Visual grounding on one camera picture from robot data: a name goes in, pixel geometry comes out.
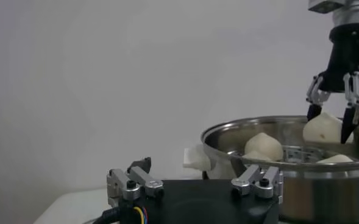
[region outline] steamed bun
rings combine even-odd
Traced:
[[[246,158],[246,159],[257,159],[257,160],[271,161],[270,158],[268,158],[264,154],[262,154],[262,153],[260,153],[258,151],[255,151],[255,150],[245,154],[242,157]]]
[[[348,162],[352,162],[352,160],[345,155],[339,154],[333,157],[329,157],[328,159],[320,160],[317,163],[348,163]]]
[[[328,113],[321,113],[305,125],[302,136],[309,142],[340,143],[341,130],[341,120]],[[352,133],[346,143],[352,143],[353,140]]]
[[[281,143],[265,133],[259,133],[248,140],[244,151],[245,154],[256,151],[271,161],[278,161],[283,158]]]

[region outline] wire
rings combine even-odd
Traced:
[[[133,209],[136,210],[140,214],[141,224],[144,224],[144,214],[143,214],[142,210],[139,207],[133,207]]]
[[[143,212],[144,212],[144,216],[145,216],[145,224],[148,224],[148,213],[144,207],[143,207]]]

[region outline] black platform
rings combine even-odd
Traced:
[[[254,194],[237,198],[230,180],[166,180],[160,202],[142,197],[150,224],[258,224],[278,223],[276,197],[265,200]]]

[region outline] robotic arm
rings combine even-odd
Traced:
[[[313,77],[307,93],[307,118],[321,113],[331,93],[344,93],[347,108],[340,140],[344,144],[359,125],[359,0],[309,0],[309,10],[333,12],[335,27],[330,33],[333,49],[328,67]]]

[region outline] white table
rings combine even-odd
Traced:
[[[69,193],[53,202],[34,224],[82,224],[109,208],[106,189]]]

